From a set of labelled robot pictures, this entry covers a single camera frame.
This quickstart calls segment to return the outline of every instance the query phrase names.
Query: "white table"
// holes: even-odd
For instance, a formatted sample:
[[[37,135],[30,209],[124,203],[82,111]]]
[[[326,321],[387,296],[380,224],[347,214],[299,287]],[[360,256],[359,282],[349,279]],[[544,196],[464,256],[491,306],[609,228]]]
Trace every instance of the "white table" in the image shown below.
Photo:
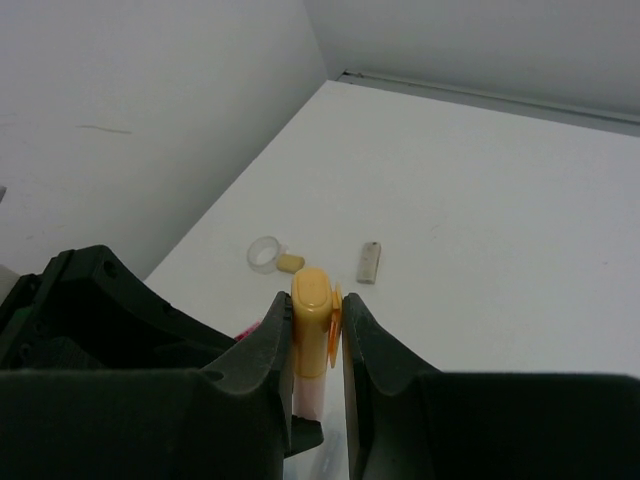
[[[639,183],[634,137],[327,82],[147,283],[235,335],[289,290],[245,261],[273,235],[440,369],[640,376]]]

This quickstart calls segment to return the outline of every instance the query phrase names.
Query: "white wall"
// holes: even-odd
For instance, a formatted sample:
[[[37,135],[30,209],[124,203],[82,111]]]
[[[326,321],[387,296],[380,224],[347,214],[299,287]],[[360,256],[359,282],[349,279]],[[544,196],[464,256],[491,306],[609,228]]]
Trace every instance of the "white wall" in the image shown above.
[[[5,0],[0,263],[146,276],[325,79],[301,0]]]
[[[637,0],[305,0],[344,69],[640,114]]]

